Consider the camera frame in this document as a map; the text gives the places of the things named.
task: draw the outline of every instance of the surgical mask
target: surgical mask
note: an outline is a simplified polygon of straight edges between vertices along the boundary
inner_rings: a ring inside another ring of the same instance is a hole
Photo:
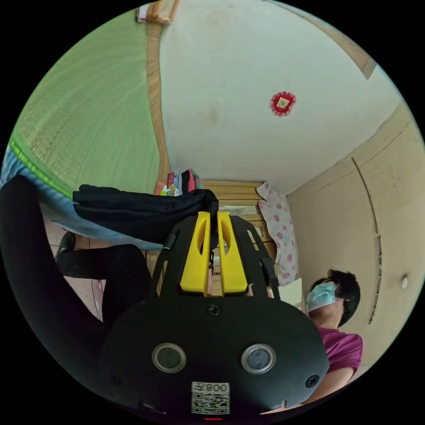
[[[307,313],[325,305],[333,304],[336,301],[336,288],[337,285],[334,282],[321,283],[315,286],[305,300]]]

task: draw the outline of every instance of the yellow plastic part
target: yellow plastic part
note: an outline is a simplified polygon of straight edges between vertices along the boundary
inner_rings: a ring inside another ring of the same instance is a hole
[[[238,245],[233,233],[232,222],[228,212],[219,212],[218,219],[218,246],[220,250],[221,287],[223,295],[245,292],[248,282],[240,259]],[[228,246],[228,253],[224,252],[224,242]]]
[[[184,292],[198,292],[203,293],[204,297],[207,296],[210,236],[210,214],[199,212],[180,280],[180,287]],[[204,244],[204,249],[201,254],[202,244]]]

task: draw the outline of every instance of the leg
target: leg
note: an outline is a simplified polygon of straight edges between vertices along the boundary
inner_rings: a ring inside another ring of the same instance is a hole
[[[135,245],[66,250],[56,261],[64,276],[106,279],[102,315],[107,325],[112,325],[128,308],[148,296],[151,274]]]
[[[16,176],[0,189],[0,247],[13,294],[34,334],[77,381],[107,396],[98,356],[108,328],[85,307],[54,262],[38,193]]]

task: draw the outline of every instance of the qr code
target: qr code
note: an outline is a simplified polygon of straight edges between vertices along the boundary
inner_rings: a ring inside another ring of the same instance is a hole
[[[229,407],[229,394],[192,393],[192,413],[223,415]]]

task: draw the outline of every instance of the beige wall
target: beige wall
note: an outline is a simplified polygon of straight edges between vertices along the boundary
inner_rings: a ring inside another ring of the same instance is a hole
[[[378,283],[378,236],[382,238],[382,283]],[[386,351],[405,324],[425,277],[425,151],[402,102],[375,135],[348,158],[288,195],[304,294],[336,268],[354,273],[362,298],[342,328],[364,341],[362,371]],[[402,289],[403,275],[408,286]]]

